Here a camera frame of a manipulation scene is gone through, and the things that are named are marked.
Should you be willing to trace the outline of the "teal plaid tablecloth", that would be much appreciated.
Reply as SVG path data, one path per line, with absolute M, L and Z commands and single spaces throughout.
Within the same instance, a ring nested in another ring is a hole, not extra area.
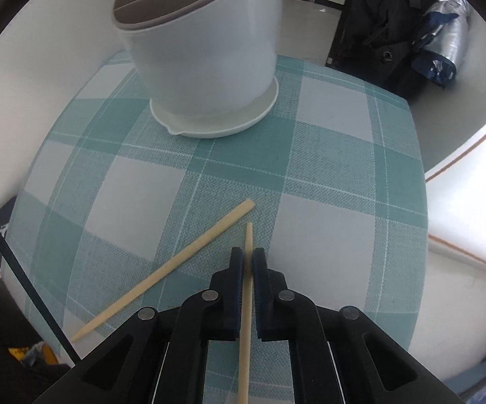
M 143 306 L 206 289 L 245 241 L 288 286 L 355 305 L 409 346 L 423 293 L 425 178 L 407 102 L 356 77 L 281 57 L 263 120 L 216 140 L 171 135 L 126 53 L 63 109 L 35 156 L 7 242 L 68 336 L 244 200 L 254 209 L 76 342 L 86 355 Z

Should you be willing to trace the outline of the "silver folded umbrella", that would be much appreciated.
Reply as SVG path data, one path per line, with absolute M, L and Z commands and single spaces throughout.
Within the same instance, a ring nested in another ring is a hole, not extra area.
M 413 42 L 412 70 L 442 88 L 450 85 L 466 55 L 471 12 L 466 0 L 435 0 Z

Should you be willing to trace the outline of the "black jacket hanging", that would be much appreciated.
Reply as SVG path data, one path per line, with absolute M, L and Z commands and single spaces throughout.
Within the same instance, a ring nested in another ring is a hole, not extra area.
M 435 0 L 345 0 L 333 38 L 331 68 L 358 77 L 404 99 L 425 80 L 411 64 L 413 42 Z

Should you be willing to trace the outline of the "white utensil holder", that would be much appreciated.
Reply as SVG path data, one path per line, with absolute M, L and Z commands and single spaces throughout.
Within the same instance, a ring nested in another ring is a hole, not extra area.
M 221 138 L 279 96 L 282 0 L 115 0 L 112 22 L 171 135 Z

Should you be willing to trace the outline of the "wooden chopstick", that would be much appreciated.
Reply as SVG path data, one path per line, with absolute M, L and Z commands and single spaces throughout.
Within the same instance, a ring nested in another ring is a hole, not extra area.
M 242 284 L 241 328 L 238 352 L 237 403 L 247 404 L 249 400 L 250 356 L 253 308 L 252 252 L 253 224 L 247 223 L 244 248 L 244 278 Z
M 186 246 L 181 252 L 178 252 L 175 256 L 170 258 L 166 263 L 161 265 L 156 271 L 143 279 L 140 283 L 130 289 L 120 299 L 109 305 L 99 315 L 96 315 L 93 319 L 87 322 L 83 327 L 77 331 L 71 342 L 76 343 L 78 340 L 86 337 L 90 332 L 94 331 L 97 327 L 104 324 L 119 311 L 124 309 L 127 305 L 133 302 L 136 298 L 143 295 L 151 287 L 156 285 L 159 281 L 165 278 L 168 274 L 171 274 L 177 267 L 182 265 L 188 259 L 193 257 L 209 243 L 212 243 L 217 237 L 231 228 L 236 222 L 242 219 L 255 207 L 255 203 L 251 199 L 246 199 L 236 206 L 231 212 L 221 218 L 214 226 L 200 235 L 196 240 Z

